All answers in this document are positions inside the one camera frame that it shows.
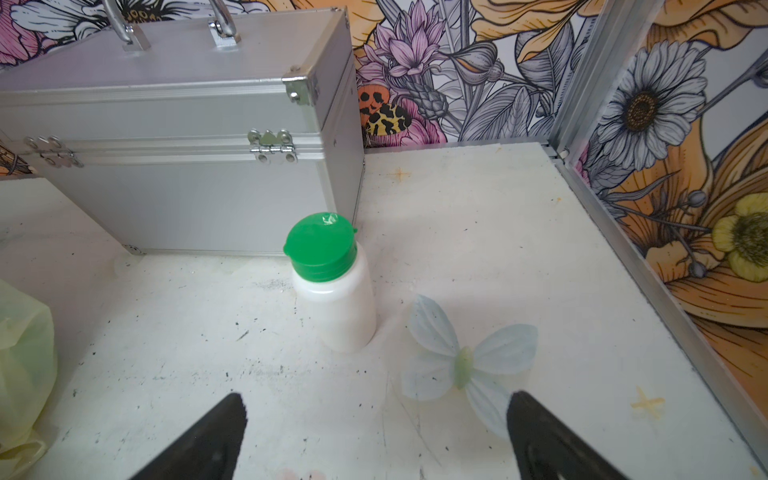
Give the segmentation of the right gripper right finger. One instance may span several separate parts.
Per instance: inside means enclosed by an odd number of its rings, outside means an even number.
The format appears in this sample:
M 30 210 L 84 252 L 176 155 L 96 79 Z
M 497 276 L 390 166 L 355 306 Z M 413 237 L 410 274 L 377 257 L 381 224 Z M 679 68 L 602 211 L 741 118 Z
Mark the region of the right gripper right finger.
M 627 479 L 528 392 L 512 394 L 506 418 L 522 479 Z

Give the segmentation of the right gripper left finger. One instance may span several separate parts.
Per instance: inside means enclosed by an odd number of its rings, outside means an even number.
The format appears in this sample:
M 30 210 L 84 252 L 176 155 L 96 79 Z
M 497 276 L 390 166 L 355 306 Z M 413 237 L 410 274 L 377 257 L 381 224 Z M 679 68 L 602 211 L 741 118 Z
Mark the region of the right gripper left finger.
M 230 393 L 132 479 L 232 479 L 246 426 L 242 396 Z

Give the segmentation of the cream translucent plastic bag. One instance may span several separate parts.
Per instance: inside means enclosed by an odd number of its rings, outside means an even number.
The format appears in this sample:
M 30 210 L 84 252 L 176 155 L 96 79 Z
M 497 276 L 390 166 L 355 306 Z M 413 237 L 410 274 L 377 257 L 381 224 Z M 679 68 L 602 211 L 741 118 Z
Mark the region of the cream translucent plastic bag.
M 58 375 L 50 308 L 1 283 L 1 477 L 17 479 L 47 451 L 35 429 Z

